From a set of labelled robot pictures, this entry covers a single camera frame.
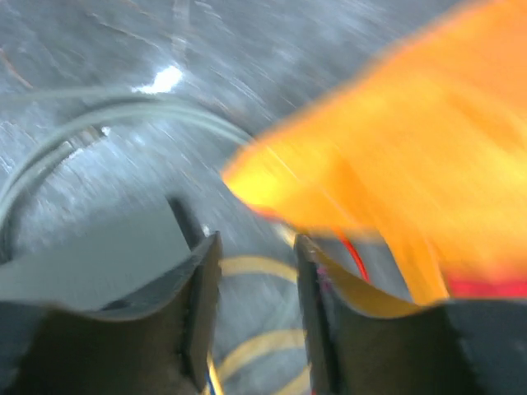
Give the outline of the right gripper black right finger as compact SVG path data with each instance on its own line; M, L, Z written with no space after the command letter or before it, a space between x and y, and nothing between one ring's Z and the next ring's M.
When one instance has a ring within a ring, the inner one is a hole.
M318 394L523 394L524 300L420 306L295 241L311 380Z

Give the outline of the black network switch box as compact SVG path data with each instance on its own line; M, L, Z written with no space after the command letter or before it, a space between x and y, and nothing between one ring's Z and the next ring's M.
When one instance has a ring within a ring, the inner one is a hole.
M98 221L61 244L3 264L1 299L102 309L182 263L202 235L178 199Z

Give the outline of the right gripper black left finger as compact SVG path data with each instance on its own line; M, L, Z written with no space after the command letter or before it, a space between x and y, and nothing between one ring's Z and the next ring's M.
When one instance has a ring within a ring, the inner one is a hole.
M196 394L217 314L219 234L100 311L1 305L4 394Z

